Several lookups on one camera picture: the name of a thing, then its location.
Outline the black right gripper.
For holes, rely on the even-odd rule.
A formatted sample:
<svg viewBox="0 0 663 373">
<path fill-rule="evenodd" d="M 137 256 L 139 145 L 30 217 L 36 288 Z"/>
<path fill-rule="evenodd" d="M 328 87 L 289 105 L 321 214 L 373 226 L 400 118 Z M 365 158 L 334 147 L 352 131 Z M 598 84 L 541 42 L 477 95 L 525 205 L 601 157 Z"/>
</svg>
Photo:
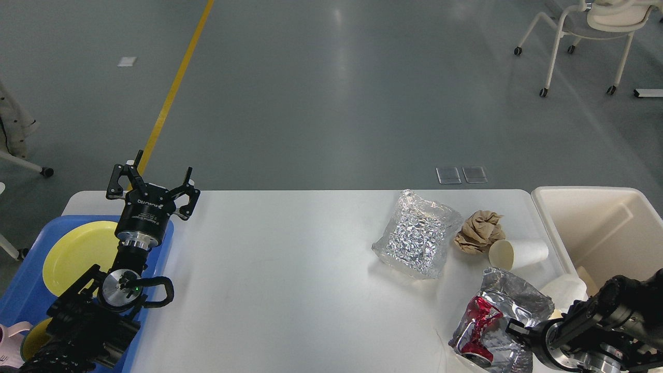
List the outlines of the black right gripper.
<svg viewBox="0 0 663 373">
<path fill-rule="evenodd" d="M 505 332 L 521 345 L 529 345 L 533 354 L 545 366 L 562 371 L 581 372 L 583 363 L 573 352 L 562 346 L 586 331 L 585 321 L 552 319 L 530 327 L 516 319 L 509 319 Z"/>
</svg>

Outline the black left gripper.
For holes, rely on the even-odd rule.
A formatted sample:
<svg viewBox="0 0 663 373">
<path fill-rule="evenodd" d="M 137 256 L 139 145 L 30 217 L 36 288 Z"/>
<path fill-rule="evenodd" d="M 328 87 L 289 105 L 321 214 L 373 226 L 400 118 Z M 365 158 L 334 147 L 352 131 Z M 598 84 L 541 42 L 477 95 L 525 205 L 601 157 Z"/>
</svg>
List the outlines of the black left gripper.
<svg viewBox="0 0 663 373">
<path fill-rule="evenodd" d="M 113 167 L 106 198 L 125 200 L 114 231 L 120 243 L 150 251 L 163 243 L 171 215 L 181 220 L 188 220 L 192 216 L 201 192 L 191 179 L 193 167 L 189 167 L 180 186 L 161 193 L 161 187 L 147 184 L 140 175 L 138 166 L 142 155 L 143 151 L 139 150 L 133 162 Z M 123 178 L 128 180 L 130 190 L 120 185 L 119 181 Z M 176 201 L 183 196 L 188 198 L 187 202 L 176 206 Z"/>
</svg>

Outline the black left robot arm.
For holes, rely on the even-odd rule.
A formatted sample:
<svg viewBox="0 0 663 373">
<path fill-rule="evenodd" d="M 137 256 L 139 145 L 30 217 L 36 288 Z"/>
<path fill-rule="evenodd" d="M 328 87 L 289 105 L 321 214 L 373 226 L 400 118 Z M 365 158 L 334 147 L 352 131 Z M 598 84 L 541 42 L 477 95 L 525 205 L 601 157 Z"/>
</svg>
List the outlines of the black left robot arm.
<svg viewBox="0 0 663 373">
<path fill-rule="evenodd" d="M 175 299 L 170 278 L 147 278 L 152 249 L 163 243 L 170 218 L 187 221 L 200 196 L 187 168 L 180 186 L 147 183 L 139 172 L 143 151 L 132 162 L 116 164 L 106 191 L 123 200 L 114 236 L 118 252 L 108 270 L 91 265 L 49 307 L 47 342 L 24 360 L 19 372 L 88 372 L 113 368 L 125 354 L 140 323 L 142 309 L 161 308 Z"/>
</svg>

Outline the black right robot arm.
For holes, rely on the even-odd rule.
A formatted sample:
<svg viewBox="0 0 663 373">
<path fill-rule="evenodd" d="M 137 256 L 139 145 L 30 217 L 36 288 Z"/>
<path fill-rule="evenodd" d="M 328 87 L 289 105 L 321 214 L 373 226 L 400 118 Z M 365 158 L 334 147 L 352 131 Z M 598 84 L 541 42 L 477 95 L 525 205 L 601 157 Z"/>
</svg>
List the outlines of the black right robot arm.
<svg viewBox="0 0 663 373">
<path fill-rule="evenodd" d="M 647 372 L 662 366 L 662 271 L 645 281 L 614 276 L 589 299 L 535 326 L 506 331 L 552 370 Z"/>
</svg>

